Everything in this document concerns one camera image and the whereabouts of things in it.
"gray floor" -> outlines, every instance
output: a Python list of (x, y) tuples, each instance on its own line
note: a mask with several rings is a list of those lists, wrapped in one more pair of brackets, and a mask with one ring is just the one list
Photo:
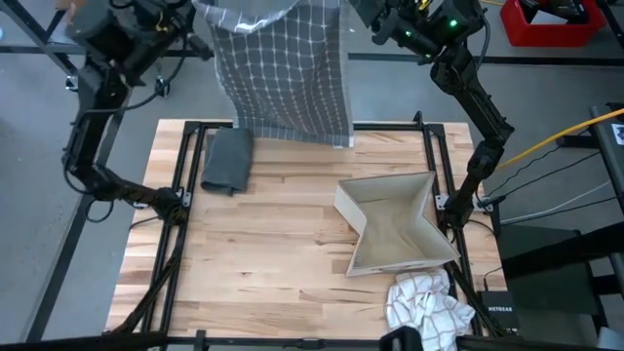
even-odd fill
[[(42, 22), (49, 21), (53, 15), (52, 2), (42, 5), (36, 0), (24, 0), (22, 3)], [(624, 15), (621, 8), (614, 10)], [(622, 57), (606, 29), (583, 49), (512, 48), (497, 13), (497, 7), (490, 7), (490, 55)], [(3, 43), (28, 43), (3, 14), (0, 14), (0, 26), (5, 31)], [(475, 52), (481, 40), (478, 35), (470, 43)], [(384, 47), (370, 43), (369, 33), (355, 20), (348, 48), (352, 53), (404, 53), (390, 43)], [(81, 58), (73, 59), (80, 63)], [(167, 59), (165, 68), (172, 69), (174, 64), (174, 59)], [(428, 71), (426, 66), (411, 63), (350, 61), (349, 94), (355, 118), (407, 121), (419, 109), (427, 122), (466, 121), (458, 104), (431, 83)], [(146, 74), (148, 81), (152, 77), (153, 72)], [(486, 64), (480, 77), (500, 111), (516, 127), (506, 158), (584, 121), (591, 105), (624, 99), (623, 69)], [(0, 342), (23, 338), (77, 199), (63, 182), (60, 171), (61, 148), (66, 144), (68, 123), (77, 109), (77, 98), (62, 88), (63, 81), (64, 74), (44, 56), (0, 56), (0, 281), (4, 283), (0, 288), (0, 315), (5, 321), (0, 329)], [(137, 89), (133, 101), (143, 99), (150, 92), (151, 87)], [(169, 98), (154, 100), (126, 114), (108, 165), (120, 176), (141, 181), (158, 119), (231, 118), (233, 115), (232, 106), (215, 82), (213, 64), (190, 59), (176, 78)], [(477, 142), (479, 134), (474, 129), (472, 133)], [(587, 154), (584, 150), (559, 151), (531, 166), (505, 188), (510, 189)], [(493, 189), (525, 163), (496, 173), (486, 181), (486, 189)], [(606, 180), (605, 168), (596, 158), (514, 194), (502, 205), (502, 216), (548, 209)], [(612, 190), (605, 187), (585, 201), (610, 196)], [(133, 211), (128, 206), (118, 204), (109, 220), (85, 227), (46, 337), (101, 332), (132, 216)], [(529, 223), (586, 232), (617, 220), (621, 220), (621, 213), (614, 202), (609, 202)], [(597, 264), (596, 269), (605, 271), (605, 265)], [(622, 328), (621, 299), (610, 298), (606, 303), (609, 321)], [(526, 313), (524, 328), (534, 338), (592, 344), (595, 336), (588, 331), (587, 319), (569, 317), (558, 313)]]

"white crumpled cloth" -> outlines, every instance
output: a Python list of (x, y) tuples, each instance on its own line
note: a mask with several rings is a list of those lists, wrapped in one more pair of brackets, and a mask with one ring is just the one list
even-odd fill
[(388, 292), (388, 327), (415, 328), (425, 351), (456, 349), (455, 338), (467, 333), (475, 310), (449, 296), (444, 269), (399, 274)]

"cardboard box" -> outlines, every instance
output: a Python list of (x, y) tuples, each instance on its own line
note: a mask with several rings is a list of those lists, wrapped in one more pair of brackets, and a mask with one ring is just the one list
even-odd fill
[(360, 235), (347, 277), (434, 267), (459, 253), (423, 212), (435, 173), (346, 179), (333, 205)]

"checkered cloth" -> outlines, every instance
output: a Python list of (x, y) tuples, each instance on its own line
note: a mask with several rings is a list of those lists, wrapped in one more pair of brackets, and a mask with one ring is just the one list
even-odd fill
[(444, 269), (399, 274), (386, 303), (388, 327), (416, 328), (425, 351), (456, 349), (455, 338), (468, 332), (475, 310), (448, 295)]
[(212, 2), (193, 5), (209, 25), (218, 81), (236, 108), (235, 126), (255, 137), (351, 146), (341, 39), (349, 6), (291, 0), (280, 11), (253, 16), (225, 8), (229, 1), (219, 1), (220, 7)]

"wooden tabletop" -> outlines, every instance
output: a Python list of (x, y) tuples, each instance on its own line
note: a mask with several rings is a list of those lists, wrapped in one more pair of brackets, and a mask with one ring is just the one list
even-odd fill
[[(183, 125), (183, 120), (160, 121), (145, 185), (171, 185)], [(459, 185), (473, 145), (468, 125), (445, 123), (445, 128)], [(387, 332), (383, 305), (394, 275), (345, 277), (357, 236), (333, 207), (333, 193), (340, 179), (428, 171), (424, 144), (422, 133), (404, 131), (356, 132), (355, 140), (354, 148), (333, 149), (257, 139), (247, 193), (226, 197), (196, 186), (171, 335), (206, 330), (211, 337), (379, 339)], [(441, 190), (447, 193), (433, 144)], [(433, 200), (426, 215), (435, 222)], [(135, 221), (150, 216), (150, 210), (137, 211)], [(483, 214), (472, 219), (491, 227)], [(159, 221), (131, 231), (108, 329), (147, 291), (160, 232)], [(464, 233), (475, 290), (482, 290), (484, 275), (500, 267), (496, 242), (478, 224), (468, 223)], [(491, 290), (506, 290), (502, 270), (489, 274), (487, 283)], [(160, 325), (162, 301), (161, 296), (152, 326)]]

